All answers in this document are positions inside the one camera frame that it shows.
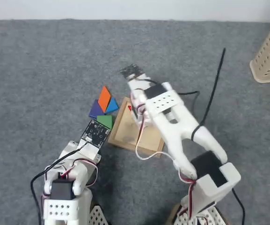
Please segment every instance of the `circuit board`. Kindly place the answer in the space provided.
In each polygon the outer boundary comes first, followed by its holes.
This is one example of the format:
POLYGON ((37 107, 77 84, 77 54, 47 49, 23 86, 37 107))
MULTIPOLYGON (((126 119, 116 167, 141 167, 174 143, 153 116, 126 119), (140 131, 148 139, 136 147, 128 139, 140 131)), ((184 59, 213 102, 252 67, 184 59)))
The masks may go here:
POLYGON ((91 120, 82 135, 82 139, 89 141, 95 147, 100 149, 110 134, 110 131, 111 130, 103 124, 95 120, 91 120))

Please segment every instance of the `blue triangle block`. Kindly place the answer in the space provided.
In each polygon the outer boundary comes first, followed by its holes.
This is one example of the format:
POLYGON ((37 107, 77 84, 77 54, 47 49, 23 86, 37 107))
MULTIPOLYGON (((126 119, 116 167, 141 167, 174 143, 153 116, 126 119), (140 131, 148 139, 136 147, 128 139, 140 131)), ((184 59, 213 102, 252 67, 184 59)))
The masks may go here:
POLYGON ((112 97, 105 113, 111 113, 118 109, 116 100, 112 97))
POLYGON ((104 113, 102 111, 102 108, 99 106, 98 101, 95 100, 91 107, 89 116, 96 119, 97 116, 100 116, 100 115, 104 115, 104 113))

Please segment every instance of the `wooden tray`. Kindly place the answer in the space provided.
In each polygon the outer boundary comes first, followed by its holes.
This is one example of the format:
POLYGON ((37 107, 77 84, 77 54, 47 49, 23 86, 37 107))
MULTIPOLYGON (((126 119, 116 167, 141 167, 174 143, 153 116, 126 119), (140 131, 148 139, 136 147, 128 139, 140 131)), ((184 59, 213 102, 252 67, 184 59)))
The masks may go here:
MULTIPOLYGON (((131 105, 130 99, 125 97, 120 106, 114 127, 108 139, 108 143, 118 147, 135 150, 136 141, 139 134, 139 127, 131 117, 128 106, 131 105)), ((162 151, 164 141, 161 134, 155 127, 144 128, 138 150, 147 155, 152 155, 157 151, 162 151)))

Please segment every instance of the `black cable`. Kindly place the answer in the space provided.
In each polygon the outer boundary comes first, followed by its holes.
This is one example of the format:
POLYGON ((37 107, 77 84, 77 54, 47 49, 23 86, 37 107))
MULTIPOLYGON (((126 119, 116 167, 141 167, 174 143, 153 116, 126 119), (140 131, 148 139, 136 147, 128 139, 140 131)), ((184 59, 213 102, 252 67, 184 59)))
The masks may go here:
POLYGON ((150 82, 150 83, 159 84, 159 82, 151 80, 151 79, 136 79, 136 80, 138 80, 138 81, 147 81, 147 82, 150 82))
POLYGON ((200 94, 200 91, 196 90, 196 91, 191 91, 191 92, 185 92, 185 93, 177 93, 178 95, 192 95, 192 94, 200 94))
POLYGON ((213 90, 212 90, 212 93, 211 93, 211 96, 210 96, 209 103, 208 103, 208 106, 206 107, 206 110, 205 110, 203 119, 201 120, 201 122, 199 123, 199 125, 192 132, 192 135, 191 135, 191 140, 192 141, 193 141, 193 138, 194 138, 195 133, 198 131, 198 129, 201 126, 204 125, 205 120, 206 120, 206 117, 207 117, 207 115, 209 113, 209 110, 210 110, 210 107, 211 107, 211 104, 212 104, 212 101, 213 101, 213 98, 214 98, 214 95, 215 95, 215 91, 216 91, 216 87, 217 87, 217 83, 218 83, 218 79, 219 79, 219 75, 220 75, 220 70, 222 68, 225 51, 226 51, 226 48, 223 48, 221 59, 220 59, 220 63, 219 63, 218 70, 217 70, 217 75, 216 75, 216 78, 215 78, 215 83, 214 83, 214 86, 213 86, 213 90))
POLYGON ((41 225, 41 210, 40 210, 40 206, 39 206, 39 202, 37 200, 36 197, 36 193, 34 190, 34 181, 41 177, 42 175, 44 175, 46 172, 48 172, 50 169, 52 169, 56 164, 58 164, 59 162, 61 162, 63 159, 66 159, 67 157, 75 154, 76 152, 80 151, 88 142, 86 142, 82 147, 80 147, 79 149, 76 149, 74 151, 69 152, 68 154, 64 155, 63 157, 59 158, 58 160, 56 160, 55 162, 53 162, 48 168, 46 168, 44 171, 40 172, 39 174, 37 174, 35 177, 33 177, 33 179, 30 182, 30 187, 31 187, 31 192, 35 201, 35 205, 36 205, 36 209, 37 209, 37 214, 38 214, 38 224, 41 225))
POLYGON ((178 95, 193 95, 193 94, 196 94, 196 95, 195 95, 195 97, 193 99, 191 112, 192 112, 192 115, 195 117, 195 112, 194 112, 195 103, 196 103, 196 100, 197 100, 198 96, 200 95, 200 91, 196 90, 196 91, 191 91, 191 92, 185 92, 185 93, 179 92, 178 93, 178 95))
POLYGON ((239 197, 237 196, 237 193, 235 192, 235 190, 232 189, 232 191, 233 191, 234 197, 236 198, 236 200, 238 201, 239 205, 242 208, 242 213, 243 213, 243 215, 242 215, 242 225, 244 225, 245 224, 245 208, 244 208, 244 205, 241 202, 241 200, 239 199, 239 197))

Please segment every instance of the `white wall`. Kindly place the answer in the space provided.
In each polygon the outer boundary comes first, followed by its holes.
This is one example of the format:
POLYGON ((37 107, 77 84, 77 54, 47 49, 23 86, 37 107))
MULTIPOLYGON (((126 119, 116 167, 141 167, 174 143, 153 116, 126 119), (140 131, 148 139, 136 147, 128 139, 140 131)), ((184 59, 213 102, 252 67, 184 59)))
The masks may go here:
POLYGON ((0 0, 0 19, 270 22, 270 0, 0 0))

